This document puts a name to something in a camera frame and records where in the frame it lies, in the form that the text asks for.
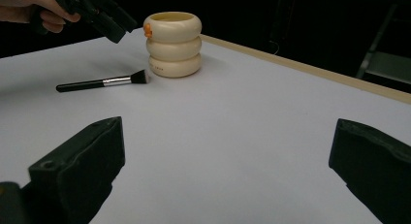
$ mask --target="white table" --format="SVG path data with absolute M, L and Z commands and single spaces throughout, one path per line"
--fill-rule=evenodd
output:
M 411 144 L 409 94 L 207 36 L 201 53 L 190 77 L 67 93 L 148 69 L 142 30 L 0 59 L 0 181 L 121 116 L 126 165 L 92 223 L 379 223 L 328 166 L 335 124 Z

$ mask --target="silver ferrule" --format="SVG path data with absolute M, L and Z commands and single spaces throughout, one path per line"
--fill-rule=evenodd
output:
M 121 85 L 121 84 L 129 84 L 129 83 L 131 83 L 131 78 L 129 76 L 103 80 L 104 86 Z

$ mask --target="brush bristles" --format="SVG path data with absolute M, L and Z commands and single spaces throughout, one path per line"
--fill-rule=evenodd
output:
M 145 70 L 141 70 L 131 75 L 131 83 L 149 83 L 150 77 Z

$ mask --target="dark background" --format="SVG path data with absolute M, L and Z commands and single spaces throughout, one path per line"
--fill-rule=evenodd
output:
M 389 8 L 395 15 L 378 50 L 411 57 L 411 0 L 115 0 L 142 26 L 154 13 L 190 12 L 202 33 L 354 77 Z M 102 37 L 85 22 L 39 35 L 27 24 L 0 22 L 0 57 Z M 396 89 L 406 84 L 364 78 Z

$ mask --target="cream-colored cup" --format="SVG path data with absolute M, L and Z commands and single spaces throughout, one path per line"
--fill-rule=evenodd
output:
M 148 16 L 143 24 L 151 71 L 179 78 L 197 72 L 202 64 L 200 19 L 189 13 L 165 12 Z

